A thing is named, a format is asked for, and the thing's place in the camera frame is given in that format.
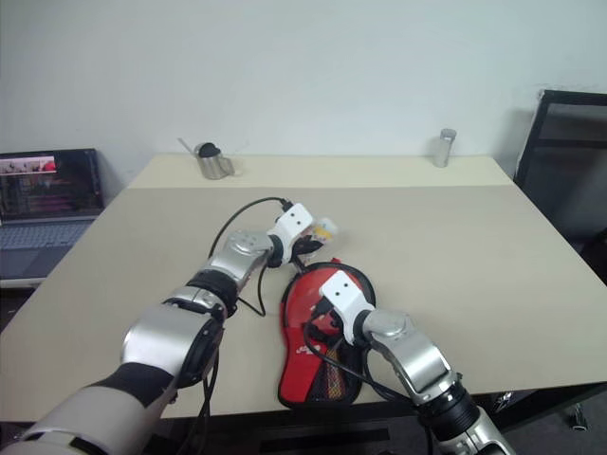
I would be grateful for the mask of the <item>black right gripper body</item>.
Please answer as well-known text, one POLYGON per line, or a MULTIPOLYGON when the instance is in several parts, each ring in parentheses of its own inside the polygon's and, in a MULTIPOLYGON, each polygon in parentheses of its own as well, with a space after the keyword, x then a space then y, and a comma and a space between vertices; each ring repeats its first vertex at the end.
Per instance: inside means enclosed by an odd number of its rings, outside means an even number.
POLYGON ((321 345, 347 344, 339 318, 314 318, 310 322, 310 339, 321 345))

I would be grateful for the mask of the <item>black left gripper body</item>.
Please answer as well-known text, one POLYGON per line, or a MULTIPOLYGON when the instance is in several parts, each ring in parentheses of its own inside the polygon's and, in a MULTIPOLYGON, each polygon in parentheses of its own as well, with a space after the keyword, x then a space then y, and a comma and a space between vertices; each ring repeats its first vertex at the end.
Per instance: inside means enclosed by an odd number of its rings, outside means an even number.
POLYGON ((305 253, 313 253, 315 254, 317 251, 315 252, 310 252, 309 251, 309 246, 308 243, 311 240, 311 234, 306 234, 300 238, 298 238, 295 243, 293 244, 292 248, 291 248, 291 257, 290 257, 290 263, 294 264, 294 256, 298 255, 298 254, 305 254, 305 253))

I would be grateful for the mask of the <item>small white and yellow object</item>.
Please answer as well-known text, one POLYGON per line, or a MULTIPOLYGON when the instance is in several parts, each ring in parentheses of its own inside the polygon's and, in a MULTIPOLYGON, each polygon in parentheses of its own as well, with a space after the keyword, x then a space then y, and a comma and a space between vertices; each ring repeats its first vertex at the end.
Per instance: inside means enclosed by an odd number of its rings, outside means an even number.
POLYGON ((311 240, 323 245, 332 242, 338 234, 339 228, 330 218, 317 219, 311 227, 311 240))

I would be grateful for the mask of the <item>black paddle cover bag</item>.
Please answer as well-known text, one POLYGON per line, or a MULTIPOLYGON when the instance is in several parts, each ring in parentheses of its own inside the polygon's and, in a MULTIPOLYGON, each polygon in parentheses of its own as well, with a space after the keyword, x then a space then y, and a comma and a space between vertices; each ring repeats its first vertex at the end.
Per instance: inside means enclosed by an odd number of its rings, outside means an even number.
POLYGON ((360 379, 319 357, 325 355, 362 373, 362 350, 345 341, 340 318, 330 311, 314 319, 309 335, 304 334, 305 325, 321 300, 321 286, 338 271, 348 275, 369 303, 376 303, 374 287, 366 275, 337 258, 309 264, 296 273, 280 303, 285 362, 277 395, 288 408, 337 408, 352 404, 359 396, 360 379))

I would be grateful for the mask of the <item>stainless steel pitcher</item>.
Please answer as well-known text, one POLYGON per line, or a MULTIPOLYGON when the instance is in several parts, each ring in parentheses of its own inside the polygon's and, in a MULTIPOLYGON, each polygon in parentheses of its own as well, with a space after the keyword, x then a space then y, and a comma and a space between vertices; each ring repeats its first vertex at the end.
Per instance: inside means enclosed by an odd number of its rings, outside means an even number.
POLYGON ((229 158, 223 156, 222 152, 218 156, 211 158, 199 158, 198 164, 203 176, 209 180, 219 180, 227 176, 234 176, 235 169, 229 158))

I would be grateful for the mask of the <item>stainless steel shaker can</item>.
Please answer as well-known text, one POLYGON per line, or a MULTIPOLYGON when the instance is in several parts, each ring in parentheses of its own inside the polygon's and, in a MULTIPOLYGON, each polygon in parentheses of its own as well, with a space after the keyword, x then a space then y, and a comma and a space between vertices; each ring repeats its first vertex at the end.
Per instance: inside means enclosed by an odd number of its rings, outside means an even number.
POLYGON ((438 139, 435 141, 433 150, 433 164, 437 168, 448 166, 451 149, 457 137, 457 132, 451 128, 444 128, 440 131, 438 139))

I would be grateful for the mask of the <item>black office chair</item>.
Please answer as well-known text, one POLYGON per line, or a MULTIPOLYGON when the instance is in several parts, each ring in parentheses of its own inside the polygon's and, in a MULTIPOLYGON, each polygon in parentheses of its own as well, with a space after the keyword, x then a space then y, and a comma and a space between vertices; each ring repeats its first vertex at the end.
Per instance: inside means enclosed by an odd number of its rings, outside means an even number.
POLYGON ((607 285, 607 93, 543 90, 513 180, 607 285))

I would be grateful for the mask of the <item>grey open laptop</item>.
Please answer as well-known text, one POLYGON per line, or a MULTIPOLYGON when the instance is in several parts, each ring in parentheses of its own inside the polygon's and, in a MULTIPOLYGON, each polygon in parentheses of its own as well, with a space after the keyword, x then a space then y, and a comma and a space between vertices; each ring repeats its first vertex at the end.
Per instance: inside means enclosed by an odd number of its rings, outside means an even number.
POLYGON ((0 281, 45 279, 104 209, 95 149, 0 154, 0 281))

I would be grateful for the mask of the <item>black table frame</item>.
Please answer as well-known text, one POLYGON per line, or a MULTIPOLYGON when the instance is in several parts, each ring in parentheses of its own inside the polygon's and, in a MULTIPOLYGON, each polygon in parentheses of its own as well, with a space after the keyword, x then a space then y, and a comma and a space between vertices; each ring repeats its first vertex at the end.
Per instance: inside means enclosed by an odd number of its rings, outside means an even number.
MULTIPOLYGON (((569 409, 589 397, 600 393, 600 383, 541 389, 536 391, 515 391, 507 400, 502 393, 475 394, 471 397, 490 417, 496 427, 503 431, 526 425, 557 411, 569 409)), ((413 425, 421 426, 414 407, 402 401, 382 401, 352 406, 338 406, 331 409, 300 409, 256 412, 207 417, 201 424, 194 417, 165 419, 171 427, 167 438, 156 435, 154 440, 162 443, 169 454, 175 454, 189 430, 193 430, 193 443, 208 442, 218 435, 261 435, 277 430, 286 432, 298 430, 304 438, 320 435, 330 441, 341 443, 348 435, 357 442, 366 442, 362 435, 364 428, 371 424, 387 422, 396 418, 411 418, 413 425)))

